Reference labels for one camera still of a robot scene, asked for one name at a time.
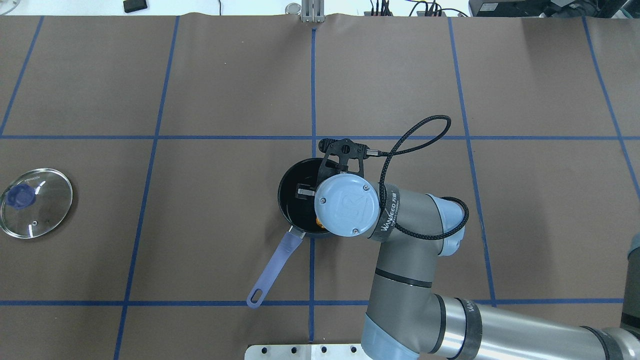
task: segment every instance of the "white mounting bracket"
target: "white mounting bracket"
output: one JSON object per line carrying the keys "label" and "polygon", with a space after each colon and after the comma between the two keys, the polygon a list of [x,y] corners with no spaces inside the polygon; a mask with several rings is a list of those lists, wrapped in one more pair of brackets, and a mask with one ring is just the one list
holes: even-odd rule
{"label": "white mounting bracket", "polygon": [[302,22],[324,22],[324,0],[302,0]]}
{"label": "white mounting bracket", "polygon": [[360,344],[253,345],[244,360],[371,360]]}

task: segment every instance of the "white metal plate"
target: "white metal plate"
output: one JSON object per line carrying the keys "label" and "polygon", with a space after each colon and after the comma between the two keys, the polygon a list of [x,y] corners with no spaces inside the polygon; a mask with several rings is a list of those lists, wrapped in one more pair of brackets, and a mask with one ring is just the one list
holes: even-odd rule
{"label": "white metal plate", "polygon": [[371,360],[371,358],[364,353],[360,344],[252,345],[246,349],[244,360]]}

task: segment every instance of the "metallic robot arm tube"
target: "metallic robot arm tube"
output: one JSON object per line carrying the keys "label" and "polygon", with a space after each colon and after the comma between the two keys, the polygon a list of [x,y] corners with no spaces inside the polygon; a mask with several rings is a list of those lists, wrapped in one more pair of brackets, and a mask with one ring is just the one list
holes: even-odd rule
{"label": "metallic robot arm tube", "polygon": [[[426,234],[447,230],[436,205],[441,199],[405,190],[399,198],[398,223]],[[572,327],[435,295],[436,259],[447,240],[420,240],[394,229],[381,244],[362,337],[372,359],[413,360],[420,352],[457,360],[640,359],[640,341],[621,329]],[[629,260],[623,328],[640,331],[633,322],[640,318],[640,250]]]}

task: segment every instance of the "blue handle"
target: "blue handle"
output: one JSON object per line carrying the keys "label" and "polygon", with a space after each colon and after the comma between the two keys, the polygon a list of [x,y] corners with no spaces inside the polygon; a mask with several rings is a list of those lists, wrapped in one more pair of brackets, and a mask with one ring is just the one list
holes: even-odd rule
{"label": "blue handle", "polygon": [[[249,292],[249,296],[246,298],[246,304],[249,305],[250,308],[257,309],[262,304],[264,297],[267,296],[269,289],[271,289],[271,285],[273,285],[278,278],[278,275],[289,259],[289,256],[293,254],[301,243],[301,237],[293,235],[289,231],[284,234],[282,240],[280,240],[280,244],[278,244],[278,248],[271,256],[269,263],[262,271],[258,281],[255,282],[253,289]],[[252,300],[258,291],[262,292],[260,297],[257,300]]]}

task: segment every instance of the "white label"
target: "white label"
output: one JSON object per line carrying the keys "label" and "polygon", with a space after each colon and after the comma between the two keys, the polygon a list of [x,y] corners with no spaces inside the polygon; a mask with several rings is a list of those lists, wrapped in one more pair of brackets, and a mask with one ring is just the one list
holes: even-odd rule
{"label": "white label", "polygon": [[482,11],[482,12],[492,12],[497,7],[498,7],[498,3],[486,3],[486,4],[482,4],[482,7],[480,7],[480,11]]}

